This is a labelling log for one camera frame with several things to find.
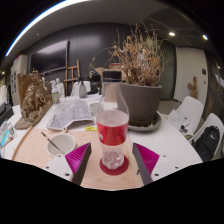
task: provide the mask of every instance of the floor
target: floor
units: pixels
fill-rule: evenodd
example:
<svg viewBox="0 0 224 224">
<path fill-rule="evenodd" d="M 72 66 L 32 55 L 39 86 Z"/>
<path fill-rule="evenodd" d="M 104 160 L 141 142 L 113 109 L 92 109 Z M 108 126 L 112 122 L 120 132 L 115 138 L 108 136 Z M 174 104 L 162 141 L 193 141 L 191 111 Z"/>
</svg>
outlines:
<svg viewBox="0 0 224 224">
<path fill-rule="evenodd" d="M 160 101 L 158 111 L 162 114 L 169 114 L 173 109 L 176 110 L 179 107 L 180 103 L 176 101 Z M 199 130 L 199 128 L 204 124 L 204 120 L 201 119 L 199 125 L 195 131 L 195 133 Z M 212 160 L 224 158 L 222 154 L 223 144 L 220 144 L 220 147 Z"/>
</svg>

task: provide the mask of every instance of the potted plant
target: potted plant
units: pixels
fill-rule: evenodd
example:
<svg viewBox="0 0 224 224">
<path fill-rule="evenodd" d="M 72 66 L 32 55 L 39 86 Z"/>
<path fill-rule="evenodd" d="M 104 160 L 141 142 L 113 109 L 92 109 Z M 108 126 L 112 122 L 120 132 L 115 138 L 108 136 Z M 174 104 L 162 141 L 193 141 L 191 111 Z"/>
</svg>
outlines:
<svg viewBox="0 0 224 224">
<path fill-rule="evenodd" d="M 161 49 L 162 41 L 157 39 L 155 30 L 150 35 L 144 23 L 142 24 L 144 37 L 140 25 L 136 25 L 135 30 L 131 30 L 131 35 L 121 43 L 117 30 L 118 41 L 113 47 L 105 49 L 110 56 L 109 64 L 116 62 L 116 59 L 122 64 L 120 69 L 125 77 L 120 88 L 130 112 L 129 125 L 148 127 L 159 106 L 162 89 L 160 79 L 167 61 L 165 62 L 164 51 Z M 90 64 L 91 69 L 94 68 L 94 60 L 95 57 Z"/>
</svg>

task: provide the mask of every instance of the bowl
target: bowl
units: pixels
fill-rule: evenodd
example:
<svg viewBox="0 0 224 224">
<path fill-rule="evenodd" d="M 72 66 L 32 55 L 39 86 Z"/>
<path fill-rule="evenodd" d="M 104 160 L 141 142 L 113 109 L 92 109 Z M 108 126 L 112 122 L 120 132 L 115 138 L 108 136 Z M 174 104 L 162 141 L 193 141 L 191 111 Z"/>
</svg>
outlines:
<svg viewBox="0 0 224 224">
<path fill-rule="evenodd" d="M 60 149 L 59 151 L 48 141 L 47 151 L 53 157 L 58 154 L 66 155 L 76 146 L 75 138 L 72 135 L 66 133 L 55 135 L 53 138 L 51 138 L 51 141 Z"/>
</svg>

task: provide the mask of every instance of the magenta triangle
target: magenta triangle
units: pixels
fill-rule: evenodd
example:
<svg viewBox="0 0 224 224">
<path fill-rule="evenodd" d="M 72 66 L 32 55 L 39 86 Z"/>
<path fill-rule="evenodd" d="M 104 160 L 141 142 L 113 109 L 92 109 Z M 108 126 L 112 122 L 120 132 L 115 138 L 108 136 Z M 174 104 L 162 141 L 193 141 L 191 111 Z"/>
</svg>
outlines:
<svg viewBox="0 0 224 224">
<path fill-rule="evenodd" d="M 142 161 L 143 161 L 148 173 L 151 175 L 151 173 L 159 159 L 159 155 L 142 145 L 139 145 L 137 143 L 134 143 L 134 144 L 137 147 L 137 149 L 141 155 Z"/>
<path fill-rule="evenodd" d="M 79 148 L 74 149 L 70 153 L 65 155 L 65 159 L 67 160 L 68 165 L 70 166 L 73 174 L 76 174 L 76 172 L 78 171 L 85 155 L 85 151 L 88 148 L 89 144 L 90 143 L 82 145 Z"/>
</svg>

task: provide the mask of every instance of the easel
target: easel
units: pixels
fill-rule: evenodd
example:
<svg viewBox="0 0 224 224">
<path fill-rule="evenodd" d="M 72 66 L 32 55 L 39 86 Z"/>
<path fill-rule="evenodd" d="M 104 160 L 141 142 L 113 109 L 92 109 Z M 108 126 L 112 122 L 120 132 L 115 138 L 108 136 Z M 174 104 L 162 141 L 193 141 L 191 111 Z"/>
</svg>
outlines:
<svg viewBox="0 0 224 224">
<path fill-rule="evenodd" d="M 78 70 L 78 78 L 80 78 L 80 70 L 79 70 L 79 60 L 77 60 L 77 65 L 76 66 L 73 66 L 73 67 L 67 67 L 66 70 L 65 70 L 65 93 L 66 93 L 66 96 L 68 95 L 68 82 L 72 82 L 72 87 L 73 87 L 73 84 L 74 84 L 74 81 L 75 80 L 79 80 L 78 78 L 74 78 L 74 70 L 77 68 Z M 72 78 L 71 79 L 68 79 L 68 70 L 71 70 L 72 71 Z"/>
</svg>

